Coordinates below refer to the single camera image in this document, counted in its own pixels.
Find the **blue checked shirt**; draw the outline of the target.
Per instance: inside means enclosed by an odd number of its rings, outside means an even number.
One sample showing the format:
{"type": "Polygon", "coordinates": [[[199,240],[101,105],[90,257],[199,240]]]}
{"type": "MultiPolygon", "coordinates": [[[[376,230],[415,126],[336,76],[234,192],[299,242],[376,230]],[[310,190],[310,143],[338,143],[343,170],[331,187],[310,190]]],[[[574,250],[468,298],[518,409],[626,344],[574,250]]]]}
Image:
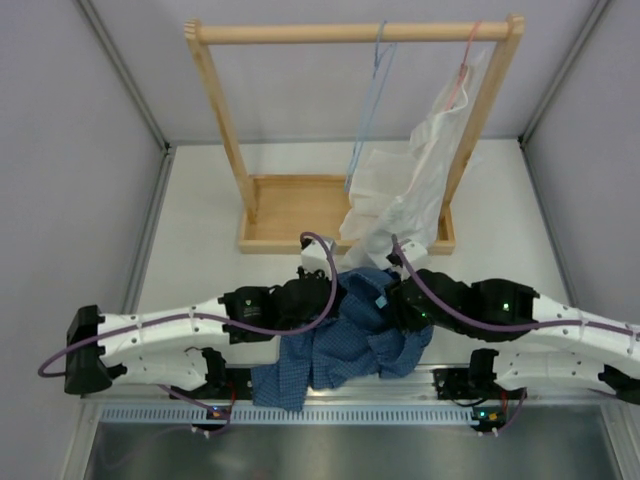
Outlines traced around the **blue checked shirt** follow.
{"type": "Polygon", "coordinates": [[[338,275],[337,314],[305,333],[280,338],[279,358],[251,369],[253,404],[299,411],[307,390],[335,390],[347,381],[412,373],[431,343],[434,328],[404,333],[392,324],[385,289],[391,270],[357,268],[338,275]]]}

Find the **blue wire hanger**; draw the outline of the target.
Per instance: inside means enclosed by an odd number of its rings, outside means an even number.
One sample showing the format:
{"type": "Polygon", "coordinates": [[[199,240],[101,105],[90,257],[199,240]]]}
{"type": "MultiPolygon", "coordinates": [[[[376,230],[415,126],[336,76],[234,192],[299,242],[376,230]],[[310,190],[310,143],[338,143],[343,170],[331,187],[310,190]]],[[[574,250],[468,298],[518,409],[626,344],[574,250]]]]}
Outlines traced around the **blue wire hanger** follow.
{"type": "Polygon", "coordinates": [[[374,59],[371,80],[367,88],[358,128],[353,143],[351,157],[347,166],[344,181],[344,192],[349,193],[352,181],[358,166],[365,143],[369,140],[369,134],[374,123],[391,67],[397,51],[396,43],[383,45],[383,34],[388,22],[383,20],[378,27],[374,44],[374,59]]]}

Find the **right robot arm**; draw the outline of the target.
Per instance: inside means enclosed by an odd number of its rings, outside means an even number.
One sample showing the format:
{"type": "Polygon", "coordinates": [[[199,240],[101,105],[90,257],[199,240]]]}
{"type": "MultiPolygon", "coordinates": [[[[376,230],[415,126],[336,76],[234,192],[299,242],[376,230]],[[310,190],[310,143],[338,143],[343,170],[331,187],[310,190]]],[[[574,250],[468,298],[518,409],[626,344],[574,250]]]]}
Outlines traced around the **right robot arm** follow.
{"type": "Polygon", "coordinates": [[[386,289],[400,330],[439,327],[484,342],[470,355],[465,384],[497,389],[575,388],[639,402],[639,329],[505,279],[467,285],[420,269],[386,289]]]}

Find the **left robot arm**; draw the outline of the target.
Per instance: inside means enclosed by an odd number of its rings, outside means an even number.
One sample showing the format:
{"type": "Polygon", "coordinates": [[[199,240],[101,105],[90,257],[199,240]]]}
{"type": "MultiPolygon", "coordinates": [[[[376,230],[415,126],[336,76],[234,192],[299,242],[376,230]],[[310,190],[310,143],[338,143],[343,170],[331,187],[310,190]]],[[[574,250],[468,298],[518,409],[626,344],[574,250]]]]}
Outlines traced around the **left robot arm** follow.
{"type": "Polygon", "coordinates": [[[200,304],[138,315],[80,308],[67,330],[64,390],[84,396],[113,386],[161,384],[213,399],[235,374],[282,360],[315,320],[338,314],[345,293],[323,272],[300,270],[273,287],[245,286],[200,304]]]}

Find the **white shirt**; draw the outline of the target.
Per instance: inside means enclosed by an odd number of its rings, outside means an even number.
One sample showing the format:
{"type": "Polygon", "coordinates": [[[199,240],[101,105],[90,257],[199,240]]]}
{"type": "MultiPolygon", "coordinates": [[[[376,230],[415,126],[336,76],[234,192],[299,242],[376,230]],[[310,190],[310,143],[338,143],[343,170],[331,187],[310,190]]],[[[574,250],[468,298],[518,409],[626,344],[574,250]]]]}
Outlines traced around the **white shirt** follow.
{"type": "Polygon", "coordinates": [[[437,238],[438,219],[453,159],[489,64],[484,49],[470,61],[451,110],[446,103],[458,71],[441,89],[424,120],[411,132],[405,149],[391,153],[362,151],[351,190],[349,210],[339,228],[354,241],[344,255],[345,269],[385,269],[391,237],[429,247],[437,238]]]}

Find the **wooden clothes rack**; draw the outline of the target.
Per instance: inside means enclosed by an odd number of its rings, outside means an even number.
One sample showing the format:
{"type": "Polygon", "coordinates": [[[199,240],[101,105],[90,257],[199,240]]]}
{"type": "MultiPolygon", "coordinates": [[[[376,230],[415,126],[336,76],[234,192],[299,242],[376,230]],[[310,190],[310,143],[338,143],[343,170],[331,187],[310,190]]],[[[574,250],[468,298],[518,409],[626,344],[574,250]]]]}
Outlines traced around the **wooden clothes rack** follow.
{"type": "Polygon", "coordinates": [[[237,132],[210,49],[216,45],[298,45],[427,42],[492,42],[488,69],[470,118],[456,144],[437,223],[436,255],[455,249],[451,202],[479,140],[489,113],[525,32],[525,19],[510,14],[502,22],[301,24],[206,26],[199,20],[184,25],[184,36],[215,113],[229,165],[241,195],[238,248],[243,254],[294,254],[304,230],[334,236],[348,210],[340,175],[251,175],[241,154],[237,132]]]}

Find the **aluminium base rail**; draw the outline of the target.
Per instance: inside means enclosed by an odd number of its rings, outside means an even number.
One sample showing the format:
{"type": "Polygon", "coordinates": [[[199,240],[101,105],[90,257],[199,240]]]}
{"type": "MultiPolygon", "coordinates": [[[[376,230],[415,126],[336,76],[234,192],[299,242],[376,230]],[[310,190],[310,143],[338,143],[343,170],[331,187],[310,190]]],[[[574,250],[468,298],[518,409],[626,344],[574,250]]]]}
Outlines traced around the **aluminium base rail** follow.
{"type": "MultiPolygon", "coordinates": [[[[253,399],[251,372],[248,368],[234,368],[227,371],[227,385],[217,390],[209,387],[196,393],[185,395],[202,402],[223,401],[231,398],[235,391],[239,400],[253,399]]],[[[528,392],[535,396],[548,398],[613,398],[615,395],[606,386],[573,386],[556,385],[545,381],[541,386],[528,386],[528,392]]],[[[310,388],[306,394],[308,402],[317,400],[330,402],[348,401],[382,401],[396,402],[401,400],[449,400],[457,398],[461,402],[471,399],[471,388],[468,386],[467,368],[462,365],[420,365],[409,375],[398,379],[381,379],[377,374],[357,377],[346,381],[336,389],[314,390],[310,388]]]]}

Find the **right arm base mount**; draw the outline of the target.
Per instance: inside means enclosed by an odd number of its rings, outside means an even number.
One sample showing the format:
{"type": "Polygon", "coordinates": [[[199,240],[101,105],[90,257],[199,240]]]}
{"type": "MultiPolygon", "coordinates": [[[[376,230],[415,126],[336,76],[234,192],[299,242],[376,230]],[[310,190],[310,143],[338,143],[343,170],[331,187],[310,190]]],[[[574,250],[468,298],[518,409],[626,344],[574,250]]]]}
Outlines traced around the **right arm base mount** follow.
{"type": "Polygon", "coordinates": [[[471,354],[466,367],[446,367],[433,371],[434,387],[439,400],[454,403],[468,401],[477,406],[487,400],[500,400],[505,390],[496,383],[493,367],[498,351],[478,349],[471,354]]]}

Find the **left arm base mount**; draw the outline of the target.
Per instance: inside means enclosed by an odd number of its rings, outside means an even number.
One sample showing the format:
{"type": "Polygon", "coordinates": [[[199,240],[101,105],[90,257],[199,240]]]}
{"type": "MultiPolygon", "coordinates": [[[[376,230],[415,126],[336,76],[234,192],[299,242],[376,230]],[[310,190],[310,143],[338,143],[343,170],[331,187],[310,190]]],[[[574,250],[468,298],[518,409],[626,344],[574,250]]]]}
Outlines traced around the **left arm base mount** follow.
{"type": "Polygon", "coordinates": [[[169,397],[172,400],[189,399],[192,405],[196,402],[205,404],[206,401],[214,401],[214,405],[205,408],[205,418],[227,422],[238,400],[253,399],[249,368],[228,367],[222,354],[213,348],[190,348],[186,353],[196,360],[204,361],[204,384],[192,390],[171,385],[169,397]]]}

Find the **aluminium frame post right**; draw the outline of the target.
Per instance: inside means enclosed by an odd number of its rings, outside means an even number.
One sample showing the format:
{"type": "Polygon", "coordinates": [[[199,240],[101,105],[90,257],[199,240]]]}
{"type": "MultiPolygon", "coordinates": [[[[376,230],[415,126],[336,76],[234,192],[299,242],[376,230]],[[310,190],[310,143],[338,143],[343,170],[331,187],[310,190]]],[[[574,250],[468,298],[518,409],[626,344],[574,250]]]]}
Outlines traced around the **aluminium frame post right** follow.
{"type": "Polygon", "coordinates": [[[528,143],[534,136],[549,108],[560,93],[561,88],[568,80],[574,67],[577,65],[580,57],[590,42],[591,37],[599,28],[601,22],[613,5],[614,1],[612,0],[597,0],[591,3],[586,18],[581,23],[579,30],[573,37],[566,52],[563,54],[559,66],[555,69],[550,81],[543,91],[542,96],[537,101],[533,113],[526,122],[522,133],[518,136],[518,143],[522,150],[527,147],[528,143]]]}

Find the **aluminium frame post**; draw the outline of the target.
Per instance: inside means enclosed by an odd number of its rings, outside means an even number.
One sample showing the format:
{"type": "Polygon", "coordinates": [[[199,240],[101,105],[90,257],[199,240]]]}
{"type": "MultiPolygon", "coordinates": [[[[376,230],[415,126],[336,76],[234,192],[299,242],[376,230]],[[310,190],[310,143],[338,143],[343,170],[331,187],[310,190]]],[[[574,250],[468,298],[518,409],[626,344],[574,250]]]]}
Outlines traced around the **aluminium frame post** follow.
{"type": "Polygon", "coordinates": [[[82,18],[87,22],[93,37],[106,56],[112,71],[124,88],[126,95],[132,102],[148,133],[154,140],[154,143],[162,152],[168,152],[171,148],[170,142],[162,132],[158,121],[153,115],[148,102],[126,64],[126,61],[117,47],[106,24],[101,18],[94,2],[90,0],[74,0],[73,4],[82,18]]]}
{"type": "Polygon", "coordinates": [[[613,5],[614,1],[612,0],[597,0],[591,3],[586,18],[581,23],[579,30],[573,37],[566,52],[563,54],[559,66],[555,69],[550,81],[543,91],[542,96],[537,101],[533,113],[526,122],[522,133],[518,136],[518,143],[522,150],[527,147],[528,143],[534,136],[549,108],[560,93],[561,88],[568,80],[574,67],[577,65],[580,57],[590,42],[591,37],[599,28],[601,22],[613,5]]]}

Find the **aluminium frame post left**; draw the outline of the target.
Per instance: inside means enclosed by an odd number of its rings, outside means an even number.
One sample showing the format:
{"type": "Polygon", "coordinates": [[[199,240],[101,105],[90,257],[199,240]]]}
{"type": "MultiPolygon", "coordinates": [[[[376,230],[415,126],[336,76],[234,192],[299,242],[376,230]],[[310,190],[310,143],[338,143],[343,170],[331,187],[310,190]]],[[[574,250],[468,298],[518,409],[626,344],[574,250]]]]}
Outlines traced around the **aluminium frame post left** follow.
{"type": "Polygon", "coordinates": [[[101,18],[94,2],[90,0],[74,0],[73,4],[82,18],[87,22],[93,37],[106,56],[112,71],[124,88],[126,95],[132,102],[148,133],[154,140],[154,143],[162,152],[168,152],[171,148],[170,142],[162,132],[158,121],[153,115],[148,102],[126,64],[126,61],[117,47],[106,24],[101,18]]]}

